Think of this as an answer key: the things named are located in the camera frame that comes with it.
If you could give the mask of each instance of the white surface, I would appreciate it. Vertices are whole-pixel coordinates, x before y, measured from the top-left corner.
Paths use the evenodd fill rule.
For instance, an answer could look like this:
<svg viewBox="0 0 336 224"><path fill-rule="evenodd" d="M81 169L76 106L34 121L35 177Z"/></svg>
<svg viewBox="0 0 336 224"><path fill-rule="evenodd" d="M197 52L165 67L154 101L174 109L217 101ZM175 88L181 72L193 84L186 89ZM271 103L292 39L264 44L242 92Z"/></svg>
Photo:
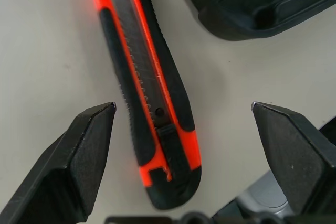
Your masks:
<svg viewBox="0 0 336 224"><path fill-rule="evenodd" d="M188 92L202 153L197 193L165 214L212 215L268 169L253 101L303 113L316 127L336 114L336 8L276 37L227 42L201 27L184 0L152 1ZM0 209L78 113L115 101L106 171L88 223L157 214L138 176L127 110L92 0L0 5Z"/></svg>

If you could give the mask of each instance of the box cutter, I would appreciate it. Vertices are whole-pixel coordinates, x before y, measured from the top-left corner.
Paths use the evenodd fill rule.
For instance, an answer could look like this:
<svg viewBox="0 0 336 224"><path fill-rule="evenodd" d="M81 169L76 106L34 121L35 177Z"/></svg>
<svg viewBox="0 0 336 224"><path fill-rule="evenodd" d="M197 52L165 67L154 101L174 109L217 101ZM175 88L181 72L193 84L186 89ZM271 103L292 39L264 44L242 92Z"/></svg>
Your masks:
<svg viewBox="0 0 336 224"><path fill-rule="evenodd" d="M140 176L153 206L186 203L201 180L187 93L151 0L94 0L130 113Z"/></svg>

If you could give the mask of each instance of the orange and black utility knife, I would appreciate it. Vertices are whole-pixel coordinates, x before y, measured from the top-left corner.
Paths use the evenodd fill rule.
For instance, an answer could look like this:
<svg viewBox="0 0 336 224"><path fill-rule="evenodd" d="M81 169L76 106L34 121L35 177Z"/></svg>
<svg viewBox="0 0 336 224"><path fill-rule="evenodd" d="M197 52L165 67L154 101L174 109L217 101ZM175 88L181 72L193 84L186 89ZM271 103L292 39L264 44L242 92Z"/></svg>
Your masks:
<svg viewBox="0 0 336 224"><path fill-rule="evenodd" d="M140 175L152 204L186 203L201 180L190 103L151 0L94 0L129 108Z"/></svg>

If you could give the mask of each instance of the orange plastic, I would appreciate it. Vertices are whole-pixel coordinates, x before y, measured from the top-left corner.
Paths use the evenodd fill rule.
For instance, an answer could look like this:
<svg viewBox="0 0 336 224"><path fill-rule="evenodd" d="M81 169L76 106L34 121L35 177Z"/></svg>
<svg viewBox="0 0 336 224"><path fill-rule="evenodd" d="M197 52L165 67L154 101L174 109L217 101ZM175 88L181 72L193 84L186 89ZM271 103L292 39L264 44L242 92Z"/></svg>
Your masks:
<svg viewBox="0 0 336 224"><path fill-rule="evenodd" d="M138 12L139 20L143 28L143 33L146 38L147 46L152 55L153 66L156 72L156 76L158 77L158 80L159 80L161 92L163 93L163 96L165 98L165 103L169 109L170 117L176 126L177 133L180 137L180 140L181 140L185 155L187 157L187 160L189 162L190 168L191 170L194 170L201 166L201 155L199 153L200 149L198 146L196 131L187 132L183 130L178 123L179 121L177 119L175 108L172 103L166 82L164 80L164 75L163 75L163 72L160 66L159 59L157 57L158 55L155 50L155 45L154 45L147 21L146 21L146 16L142 8L141 1L134 0L134 5ZM156 167L154 163L155 163L155 160L152 160L149 164L140 167L140 173L142 177L147 177L147 174L149 173L149 171L152 170L153 167Z"/></svg>
<svg viewBox="0 0 336 224"><path fill-rule="evenodd" d="M163 151L161 149L159 138L158 138L158 135L156 133L154 124L152 122L152 119L151 119L151 116L150 116L150 111L147 107L147 104L146 104L146 101L145 101L145 98L144 98L144 94L142 92L142 89L141 89L141 86L140 86L140 83L139 83L139 79L138 79L138 76L136 74L135 67L134 67L134 64L133 64L133 61L132 61L132 58L131 58L131 54L130 54L130 51L127 47L127 43L126 43L122 28L121 28L121 25L120 25L118 16L117 16L117 12L116 12L116 10L113 6L112 0L94 0L94 3L95 3L95 6L97 8L97 11L101 11L103 8L108 8L111 11L113 21L115 23L115 26L116 26L116 29L117 29L117 32L118 32L118 35L119 35L119 39L120 39L121 44L122 44L122 48L124 50L129 68L131 70L131 74L132 74L134 84L137 88L136 90L138 92L142 108L144 109L146 120L148 122L148 125L150 126L150 129L151 129L151 132L152 132L152 135L153 135L153 138L154 138L156 151L155 151L153 159L148 164L146 164L145 166L139 167L142 182L143 182L145 187L152 186L153 181L152 181L148 171L149 170L154 170L154 169L157 169L157 168L162 168L167 173L167 180L171 181L172 180L172 175L171 175L171 172L170 172L169 167L167 165L167 162L165 160Z"/></svg>

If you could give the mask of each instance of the white table surface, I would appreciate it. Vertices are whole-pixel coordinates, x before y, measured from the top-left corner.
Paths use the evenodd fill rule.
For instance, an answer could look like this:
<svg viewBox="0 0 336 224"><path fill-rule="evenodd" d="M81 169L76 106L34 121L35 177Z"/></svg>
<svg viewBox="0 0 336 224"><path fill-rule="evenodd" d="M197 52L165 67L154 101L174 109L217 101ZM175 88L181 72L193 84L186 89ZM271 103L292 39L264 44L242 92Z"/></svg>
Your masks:
<svg viewBox="0 0 336 224"><path fill-rule="evenodd" d="M185 0L152 0L193 110L202 180L179 217L209 216L268 170L253 101L288 107L316 127L336 115L335 7L268 39L220 40ZM141 185L128 113L92 0L0 0L0 209L37 158L88 107L115 101L106 170L88 223L162 214Z"/></svg>

